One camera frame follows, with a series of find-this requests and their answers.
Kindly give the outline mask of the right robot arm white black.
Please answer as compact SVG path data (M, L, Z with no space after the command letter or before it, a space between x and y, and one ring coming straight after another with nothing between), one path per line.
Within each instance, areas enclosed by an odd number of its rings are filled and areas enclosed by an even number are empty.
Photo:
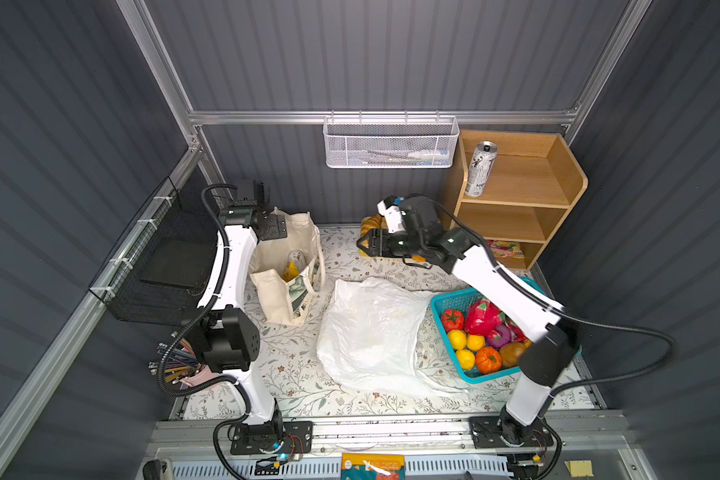
M422 194L388 196L377 205L387 225L379 240L358 241L371 257L421 257L477 290L506 314L531 341L519 359L520 377L500 414L505 431L521 432L540 423L556 395L574 388L559 385L562 371L578 352L580 326L592 320L531 288L495 259L487 240L461 220L446 229L440 217L449 210Z

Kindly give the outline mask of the yellow snack packet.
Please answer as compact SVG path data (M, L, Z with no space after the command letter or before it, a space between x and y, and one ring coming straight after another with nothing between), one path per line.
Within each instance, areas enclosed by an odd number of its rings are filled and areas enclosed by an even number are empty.
M290 262L284 271L283 279L285 282L290 282L300 275L301 271L294 262Z

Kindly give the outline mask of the teal plastic fruit basket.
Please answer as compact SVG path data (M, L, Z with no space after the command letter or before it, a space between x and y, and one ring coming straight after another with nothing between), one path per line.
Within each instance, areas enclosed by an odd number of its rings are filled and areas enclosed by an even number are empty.
M459 377L469 385L520 372L533 341L497 305L474 288L430 301L436 328Z

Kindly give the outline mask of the pink dragon fruit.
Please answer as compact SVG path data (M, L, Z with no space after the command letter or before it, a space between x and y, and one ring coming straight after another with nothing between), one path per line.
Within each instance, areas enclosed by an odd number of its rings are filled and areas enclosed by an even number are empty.
M491 336L503 323L500 309L487 299L478 300L467 310L464 329L469 335Z

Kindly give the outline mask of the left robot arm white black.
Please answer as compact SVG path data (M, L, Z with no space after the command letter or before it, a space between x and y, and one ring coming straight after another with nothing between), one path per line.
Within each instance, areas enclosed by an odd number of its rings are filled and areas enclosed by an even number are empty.
M197 312L161 354L157 385L171 397L185 397L228 384L242 399L240 423L254 428L276 426L281 414L258 372L260 331L243 306L256 246L284 238L285 225L275 214L267 212L265 187L255 180L211 184L202 190L200 198L216 229L215 256ZM213 377L180 388L169 378L167 366L170 353L183 340L189 342L195 358Z

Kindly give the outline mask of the white plastic grocery bag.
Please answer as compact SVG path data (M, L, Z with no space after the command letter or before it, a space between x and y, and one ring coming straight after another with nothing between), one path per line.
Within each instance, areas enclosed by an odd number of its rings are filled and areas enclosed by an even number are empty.
M415 398L465 398L417 368L417 335L430 291L409 291L388 280L337 280L322 316L316 354L343 388Z

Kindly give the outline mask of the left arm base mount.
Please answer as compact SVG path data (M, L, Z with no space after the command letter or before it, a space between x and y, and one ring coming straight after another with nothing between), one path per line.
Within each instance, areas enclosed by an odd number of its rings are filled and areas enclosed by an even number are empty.
M306 454L312 449L314 423L286 421L282 425L241 424L230 434L233 455Z

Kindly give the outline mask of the cream canvas tote bag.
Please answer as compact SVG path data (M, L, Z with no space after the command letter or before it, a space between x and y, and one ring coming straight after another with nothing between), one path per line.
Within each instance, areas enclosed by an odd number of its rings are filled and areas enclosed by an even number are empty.
M271 212L278 239L256 246L250 278L268 322L301 326L325 282L320 230L309 213Z

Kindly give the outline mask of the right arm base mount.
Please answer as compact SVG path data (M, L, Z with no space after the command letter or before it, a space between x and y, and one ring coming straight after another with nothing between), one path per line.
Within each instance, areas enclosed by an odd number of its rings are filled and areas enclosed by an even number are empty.
M545 449L555 444L551 431L539 419L523 426L512 417L472 416L468 418L468 430L479 449L534 446Z

